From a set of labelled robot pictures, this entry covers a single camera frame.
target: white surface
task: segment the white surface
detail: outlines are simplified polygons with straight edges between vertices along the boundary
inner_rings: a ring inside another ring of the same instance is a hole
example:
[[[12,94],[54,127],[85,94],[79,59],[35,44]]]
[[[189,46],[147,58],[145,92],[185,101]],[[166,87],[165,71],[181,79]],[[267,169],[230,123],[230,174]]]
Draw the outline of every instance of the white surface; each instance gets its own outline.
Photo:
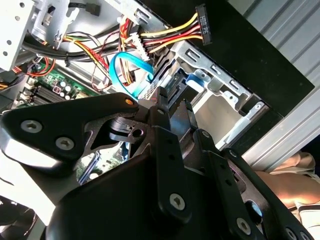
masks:
[[[9,71],[15,64],[34,9],[33,0],[0,1],[0,68]]]

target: metal plate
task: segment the metal plate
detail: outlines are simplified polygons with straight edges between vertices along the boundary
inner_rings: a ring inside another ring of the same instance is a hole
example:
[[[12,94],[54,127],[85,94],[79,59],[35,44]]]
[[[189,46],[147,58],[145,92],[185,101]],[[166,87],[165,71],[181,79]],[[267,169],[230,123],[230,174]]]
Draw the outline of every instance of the metal plate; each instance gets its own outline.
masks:
[[[80,11],[77,7],[69,8],[69,3],[69,0],[40,1],[37,5],[39,12],[34,22],[32,34],[58,48],[69,24],[76,19]],[[46,22],[49,7],[54,7],[55,10],[50,17],[48,26],[46,26],[44,22]]]
[[[0,68],[14,66],[35,11],[33,0],[8,0],[0,3]]]

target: metal bracket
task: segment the metal bracket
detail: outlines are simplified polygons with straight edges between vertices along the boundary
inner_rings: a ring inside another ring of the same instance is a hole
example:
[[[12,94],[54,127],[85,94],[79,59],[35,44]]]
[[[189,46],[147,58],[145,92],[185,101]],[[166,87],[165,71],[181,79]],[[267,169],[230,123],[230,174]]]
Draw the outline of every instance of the metal bracket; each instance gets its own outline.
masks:
[[[69,24],[79,13],[79,8],[69,8],[69,3],[70,0],[41,0],[36,7],[39,12],[33,16],[35,22],[31,33],[58,49]],[[44,24],[50,7],[55,8],[54,12]]]
[[[243,95],[244,100],[248,100],[252,93],[241,86],[237,81],[235,81],[231,76],[224,72],[220,67],[218,67],[213,61],[207,58],[204,54],[198,51],[187,41],[181,41],[173,45],[171,51],[175,53],[174,58],[176,60],[181,59],[188,65],[195,69],[204,70],[213,76],[211,81],[204,81],[204,88],[212,92],[216,96],[222,96],[225,100],[232,106],[236,111],[239,109],[236,107],[237,103],[240,101],[239,96]],[[215,89],[212,85],[217,86],[217,81],[219,87]],[[229,90],[222,90],[221,87],[225,85]]]
[[[0,68],[10,71],[16,63],[35,11],[33,0],[7,0],[0,7]]]
[[[148,32],[158,32],[168,28],[159,19],[159,16],[155,16],[145,5],[139,4],[135,0],[105,1]]]

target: orange wire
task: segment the orange wire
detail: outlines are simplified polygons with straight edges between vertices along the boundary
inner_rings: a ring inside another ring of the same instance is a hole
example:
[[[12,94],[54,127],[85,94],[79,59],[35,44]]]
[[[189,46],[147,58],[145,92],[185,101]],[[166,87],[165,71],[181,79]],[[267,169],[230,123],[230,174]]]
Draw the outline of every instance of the orange wire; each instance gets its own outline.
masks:
[[[41,74],[33,74],[33,73],[27,73],[28,76],[31,76],[31,77],[44,77],[46,75],[48,75],[54,68],[55,68],[55,65],[56,65],[56,60],[53,59],[52,60],[52,64],[51,64],[51,67],[48,71],[44,72],[44,73],[41,73]]]

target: gray metal panel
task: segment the gray metal panel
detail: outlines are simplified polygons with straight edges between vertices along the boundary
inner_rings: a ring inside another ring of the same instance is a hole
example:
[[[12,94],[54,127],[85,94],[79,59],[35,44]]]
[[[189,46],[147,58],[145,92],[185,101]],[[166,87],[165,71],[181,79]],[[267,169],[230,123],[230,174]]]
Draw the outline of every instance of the gray metal panel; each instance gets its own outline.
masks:
[[[320,86],[320,0],[229,0],[314,85]]]
[[[243,158],[270,172],[320,134],[320,0],[229,0],[316,88]]]

